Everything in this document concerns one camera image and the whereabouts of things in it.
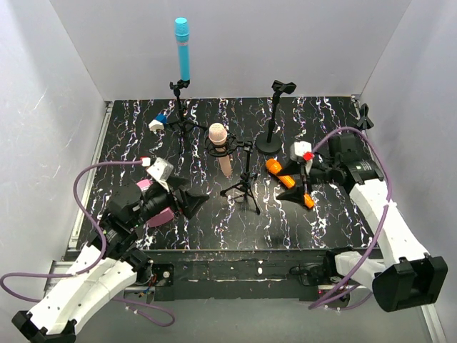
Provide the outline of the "orange microphone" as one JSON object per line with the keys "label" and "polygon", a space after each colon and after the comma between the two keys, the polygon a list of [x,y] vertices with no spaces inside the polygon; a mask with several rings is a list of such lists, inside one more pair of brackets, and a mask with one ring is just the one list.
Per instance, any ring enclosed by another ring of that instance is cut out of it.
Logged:
{"label": "orange microphone", "polygon": [[285,187],[286,190],[293,187],[303,187],[305,191],[305,204],[300,204],[305,206],[307,209],[313,209],[315,206],[314,200],[311,198],[311,195],[306,191],[305,186],[299,185],[298,182],[292,176],[278,176],[278,172],[281,170],[281,164],[275,159],[269,159],[265,163],[266,170],[269,174],[276,177]]}

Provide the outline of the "black round-base clip stand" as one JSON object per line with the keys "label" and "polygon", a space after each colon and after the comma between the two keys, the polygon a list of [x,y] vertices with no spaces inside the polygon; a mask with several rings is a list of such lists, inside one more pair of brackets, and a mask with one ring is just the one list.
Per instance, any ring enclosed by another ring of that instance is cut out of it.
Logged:
{"label": "black round-base clip stand", "polygon": [[271,118],[268,122],[268,130],[259,134],[255,140],[255,146],[259,153],[272,156],[277,154],[282,147],[281,137],[274,133],[276,129],[276,110],[282,94],[292,94],[295,92],[296,84],[293,82],[284,83],[275,80],[271,86],[273,89]]}

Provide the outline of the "black round-base shock-mount stand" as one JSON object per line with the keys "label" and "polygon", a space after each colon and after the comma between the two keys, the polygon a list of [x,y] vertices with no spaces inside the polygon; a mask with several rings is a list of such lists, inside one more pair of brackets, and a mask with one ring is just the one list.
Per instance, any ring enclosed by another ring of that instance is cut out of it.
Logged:
{"label": "black round-base shock-mount stand", "polygon": [[360,131],[369,130],[374,127],[374,123],[368,117],[369,106],[368,104],[364,103],[361,105],[359,109],[360,119],[358,120],[356,127]]}

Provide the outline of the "pink beige microphone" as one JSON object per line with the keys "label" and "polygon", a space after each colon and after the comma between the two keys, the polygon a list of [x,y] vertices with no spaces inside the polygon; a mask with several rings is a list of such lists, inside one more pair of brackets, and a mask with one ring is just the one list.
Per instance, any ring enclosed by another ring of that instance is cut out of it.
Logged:
{"label": "pink beige microphone", "polygon": [[221,123],[214,123],[209,127],[209,140],[215,147],[215,151],[222,153],[223,156],[219,156],[219,165],[224,176],[230,177],[232,174],[230,156],[226,153],[226,142],[228,132]]}

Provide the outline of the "black small tripod stand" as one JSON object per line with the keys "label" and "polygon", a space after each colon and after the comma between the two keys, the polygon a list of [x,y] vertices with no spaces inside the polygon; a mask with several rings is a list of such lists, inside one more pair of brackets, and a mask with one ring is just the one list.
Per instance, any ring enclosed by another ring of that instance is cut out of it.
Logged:
{"label": "black small tripod stand", "polygon": [[[231,156],[237,149],[242,149],[246,153],[246,160],[243,171],[240,174],[240,181],[236,184],[231,185],[230,187],[223,189],[219,192],[222,197],[227,197],[227,193],[233,189],[241,192],[241,195],[236,196],[236,199],[242,197],[245,201],[250,197],[253,200],[254,206],[256,208],[256,213],[259,215],[261,213],[260,208],[258,207],[255,196],[253,195],[252,184],[258,178],[258,173],[252,172],[250,168],[251,164],[251,155],[253,154],[253,142],[251,140],[241,141],[236,138],[232,133],[228,133],[226,146],[226,153]],[[205,150],[208,154],[214,158],[223,156],[222,153],[215,151],[215,147],[209,140],[209,135],[207,134],[205,138]]]}

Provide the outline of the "black tripod mic stand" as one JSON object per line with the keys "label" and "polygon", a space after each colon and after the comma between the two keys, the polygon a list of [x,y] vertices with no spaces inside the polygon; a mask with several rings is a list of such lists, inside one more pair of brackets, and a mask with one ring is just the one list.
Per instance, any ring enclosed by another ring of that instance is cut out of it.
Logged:
{"label": "black tripod mic stand", "polygon": [[200,125],[195,121],[187,119],[185,113],[187,111],[186,105],[181,100],[181,90],[188,88],[190,81],[178,80],[175,84],[171,81],[169,83],[169,88],[173,91],[174,96],[176,97],[176,104],[178,108],[178,119],[175,121],[168,121],[166,123],[167,129],[174,129],[175,127],[179,128],[179,136],[181,139],[184,139],[185,136],[190,133],[193,129],[198,128],[203,132],[208,131],[208,127]]}

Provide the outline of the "blue microphone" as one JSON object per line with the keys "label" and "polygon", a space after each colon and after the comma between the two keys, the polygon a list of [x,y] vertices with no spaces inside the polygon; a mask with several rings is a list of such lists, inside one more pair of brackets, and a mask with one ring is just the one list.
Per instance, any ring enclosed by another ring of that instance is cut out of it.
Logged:
{"label": "blue microphone", "polygon": [[178,47],[179,68],[181,80],[190,80],[190,59],[189,59],[189,23],[184,17],[175,19],[174,33]]}

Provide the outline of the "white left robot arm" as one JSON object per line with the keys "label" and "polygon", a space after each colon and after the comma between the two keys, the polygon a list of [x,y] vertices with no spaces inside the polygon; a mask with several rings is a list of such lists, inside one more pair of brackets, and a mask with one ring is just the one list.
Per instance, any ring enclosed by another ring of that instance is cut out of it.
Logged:
{"label": "white left robot arm", "polygon": [[139,232],[165,209],[192,218],[208,194],[186,190],[187,179],[153,182],[142,189],[127,184],[112,191],[95,233],[52,290],[12,324],[29,342],[75,342],[76,335],[106,303],[127,286],[145,280],[152,261],[134,246]]}

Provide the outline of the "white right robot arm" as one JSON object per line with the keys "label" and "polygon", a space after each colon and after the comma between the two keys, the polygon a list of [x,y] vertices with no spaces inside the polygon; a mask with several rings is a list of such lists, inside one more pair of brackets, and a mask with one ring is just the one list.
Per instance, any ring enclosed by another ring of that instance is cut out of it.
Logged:
{"label": "white right robot arm", "polygon": [[301,185],[278,196],[280,200],[311,207],[309,189],[317,184],[338,184],[365,216],[383,262],[370,259],[352,247],[330,249],[323,264],[308,270],[307,284],[338,277],[339,287],[353,281],[374,295],[380,308],[394,312],[433,304],[438,299],[448,265],[441,256],[431,256],[415,238],[392,200],[392,191],[372,159],[357,149],[355,134],[337,134],[328,139],[329,156],[318,161],[310,143],[294,142],[279,179],[297,174]]}

